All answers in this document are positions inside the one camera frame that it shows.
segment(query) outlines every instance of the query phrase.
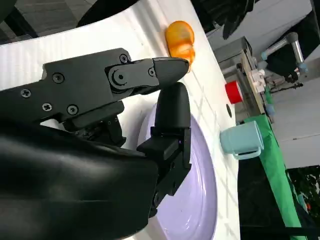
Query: orange object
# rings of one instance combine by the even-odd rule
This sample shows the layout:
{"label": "orange object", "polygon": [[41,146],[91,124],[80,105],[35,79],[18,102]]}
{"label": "orange object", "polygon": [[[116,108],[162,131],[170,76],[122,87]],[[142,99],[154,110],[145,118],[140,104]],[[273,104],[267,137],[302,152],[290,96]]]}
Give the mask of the orange object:
{"label": "orange object", "polygon": [[171,57],[183,58],[190,66],[195,59],[195,33],[185,21],[175,21],[165,30],[165,39]]}

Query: white wall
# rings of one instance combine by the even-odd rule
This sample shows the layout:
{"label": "white wall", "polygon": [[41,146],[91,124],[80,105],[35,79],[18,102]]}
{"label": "white wall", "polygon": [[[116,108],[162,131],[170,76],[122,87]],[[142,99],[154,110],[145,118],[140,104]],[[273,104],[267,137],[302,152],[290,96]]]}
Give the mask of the white wall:
{"label": "white wall", "polygon": [[306,63],[309,63],[315,59],[320,58],[320,45],[313,50],[313,52],[305,59]]}
{"label": "white wall", "polygon": [[287,168],[320,164],[320,78],[272,95],[272,125]]}
{"label": "white wall", "polygon": [[260,0],[227,40],[222,37],[222,28],[209,33],[208,40],[212,49],[217,49],[245,36],[253,53],[260,53],[311,10],[310,0]]}

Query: green tablecloth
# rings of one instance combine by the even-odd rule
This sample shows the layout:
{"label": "green tablecloth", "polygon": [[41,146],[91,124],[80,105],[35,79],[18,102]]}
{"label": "green tablecloth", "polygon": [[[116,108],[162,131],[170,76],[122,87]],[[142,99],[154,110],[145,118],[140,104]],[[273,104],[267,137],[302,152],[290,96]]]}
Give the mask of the green tablecloth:
{"label": "green tablecloth", "polygon": [[[301,227],[290,184],[287,179],[283,155],[271,125],[269,124],[269,120],[266,115],[254,116],[245,120],[246,123],[252,121],[257,122],[263,138],[264,150],[261,152],[260,160],[269,180],[283,222],[286,227]],[[295,236],[291,239],[306,240],[303,236]]]}

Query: white surface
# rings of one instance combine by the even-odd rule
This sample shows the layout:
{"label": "white surface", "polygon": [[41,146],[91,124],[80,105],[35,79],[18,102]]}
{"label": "white surface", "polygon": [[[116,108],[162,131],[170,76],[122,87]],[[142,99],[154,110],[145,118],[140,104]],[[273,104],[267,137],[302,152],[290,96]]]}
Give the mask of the white surface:
{"label": "white surface", "polygon": [[312,60],[320,58],[320,45],[313,50],[313,52],[305,59],[306,63],[311,62]]}
{"label": "white surface", "polygon": [[272,95],[272,125],[287,168],[319,164],[320,78]]}
{"label": "white surface", "polygon": [[[164,29],[176,20],[188,22],[195,33],[195,61],[182,82],[192,114],[197,118],[212,154],[218,193],[215,240],[239,240],[238,161],[224,155],[219,132],[235,125],[226,104],[225,80],[189,0],[140,0],[127,10],[70,31],[0,46],[0,90],[41,79],[42,64],[114,48],[126,49],[132,60],[167,56]],[[158,92],[125,99],[119,115],[126,148],[135,149],[141,123],[157,101]],[[129,239],[161,239],[154,219]]]}
{"label": "white surface", "polygon": [[213,49],[217,49],[245,36],[252,46],[253,54],[256,55],[311,10],[310,0],[260,0],[227,40],[223,39],[221,28],[210,35],[209,42]]}

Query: white table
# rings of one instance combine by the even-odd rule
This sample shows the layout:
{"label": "white table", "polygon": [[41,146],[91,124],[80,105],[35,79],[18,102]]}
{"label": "white table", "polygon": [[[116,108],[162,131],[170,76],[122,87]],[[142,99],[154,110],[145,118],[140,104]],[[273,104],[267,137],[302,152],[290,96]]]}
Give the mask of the white table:
{"label": "white table", "polygon": [[[217,182],[218,219],[215,240],[239,240],[238,161],[222,152],[219,132],[235,125],[226,104],[225,79],[207,37],[189,0],[140,0],[127,10],[105,20],[70,31],[0,46],[0,90],[37,81],[47,62],[91,54],[114,48],[126,49],[132,60],[167,56],[164,29],[172,22],[188,22],[195,33],[195,61],[182,80],[190,98],[190,108],[205,135]],[[158,92],[125,99],[119,115],[126,148],[135,149],[141,123]],[[146,229],[130,239],[161,239]]]}

